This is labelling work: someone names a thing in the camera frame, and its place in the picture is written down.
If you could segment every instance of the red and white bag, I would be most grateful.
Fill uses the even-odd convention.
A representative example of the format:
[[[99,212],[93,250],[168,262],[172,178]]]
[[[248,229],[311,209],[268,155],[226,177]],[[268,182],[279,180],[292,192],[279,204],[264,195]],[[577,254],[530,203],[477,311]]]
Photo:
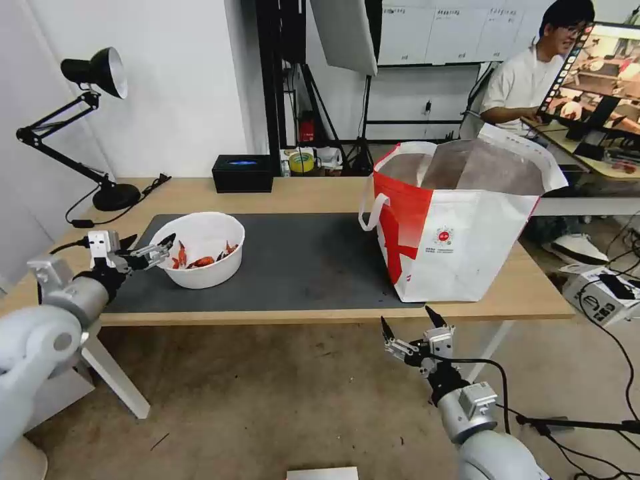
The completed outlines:
[[[360,225],[377,228],[402,301],[480,300],[540,196],[567,185],[553,156],[534,142],[491,125],[475,143],[464,142],[438,152],[432,143],[398,144],[374,166],[368,223],[369,185],[363,194]],[[461,188],[478,182],[492,191]]]

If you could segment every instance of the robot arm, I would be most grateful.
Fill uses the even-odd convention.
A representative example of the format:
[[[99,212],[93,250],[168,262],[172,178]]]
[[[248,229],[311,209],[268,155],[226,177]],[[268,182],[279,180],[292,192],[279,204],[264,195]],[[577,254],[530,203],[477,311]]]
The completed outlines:
[[[449,440],[459,453],[461,480],[549,480],[531,452],[518,439],[494,431],[491,410],[497,395],[486,382],[469,384],[453,367],[453,333],[443,318],[426,307],[435,328],[420,340],[396,339],[382,321],[385,350],[419,372],[431,386]]]
[[[40,386],[78,351],[83,332],[98,320],[127,276],[168,258],[174,239],[172,235],[158,245],[129,251],[121,248],[116,232],[89,232],[91,270],[75,277],[59,257],[28,263],[42,288],[42,305],[0,318],[0,459],[24,433]]]
[[[23,434],[33,398],[58,364],[80,346],[80,322],[51,305],[12,312],[0,321],[0,458]]]

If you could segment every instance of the table leg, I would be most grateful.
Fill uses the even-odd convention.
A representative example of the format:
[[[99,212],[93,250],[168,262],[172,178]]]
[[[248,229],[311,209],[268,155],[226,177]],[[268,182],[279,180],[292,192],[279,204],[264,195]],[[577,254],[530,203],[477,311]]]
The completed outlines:
[[[81,348],[82,357],[98,372],[108,386],[139,419],[149,415],[149,402],[122,371],[100,340],[90,336]]]
[[[489,333],[489,338],[483,341],[483,344],[485,346],[482,352],[479,355],[473,355],[472,357],[490,359],[494,352],[498,350],[498,346],[500,346],[502,340],[504,340],[504,338],[507,336],[514,323],[514,320],[505,320],[502,323],[496,322],[496,325],[492,325],[491,332]],[[484,363],[476,363],[471,369],[471,372],[467,375],[467,381],[469,383],[473,383],[485,365],[486,364]]]

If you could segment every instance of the black desk lamp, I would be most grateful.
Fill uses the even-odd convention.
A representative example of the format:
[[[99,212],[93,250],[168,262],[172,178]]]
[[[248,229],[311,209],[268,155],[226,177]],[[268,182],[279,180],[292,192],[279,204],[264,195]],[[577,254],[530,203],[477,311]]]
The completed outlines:
[[[86,91],[64,107],[28,127],[18,129],[16,132],[18,140],[98,183],[100,190],[93,196],[93,204],[98,210],[115,211],[135,205],[140,200],[138,188],[125,183],[112,182],[107,173],[72,160],[43,142],[51,134],[98,108],[100,94],[92,90],[92,84],[114,97],[126,98],[127,78],[120,55],[116,49],[108,47],[96,53],[91,60],[62,60],[60,69],[67,80],[77,83],[81,90]],[[50,121],[80,103],[85,103],[88,108],[66,120]]]

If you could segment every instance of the black box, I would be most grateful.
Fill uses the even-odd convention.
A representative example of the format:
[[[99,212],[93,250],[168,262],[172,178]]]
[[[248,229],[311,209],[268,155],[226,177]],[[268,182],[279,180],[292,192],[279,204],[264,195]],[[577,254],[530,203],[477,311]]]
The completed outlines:
[[[273,172],[268,155],[218,155],[211,172],[218,193],[271,192]]]

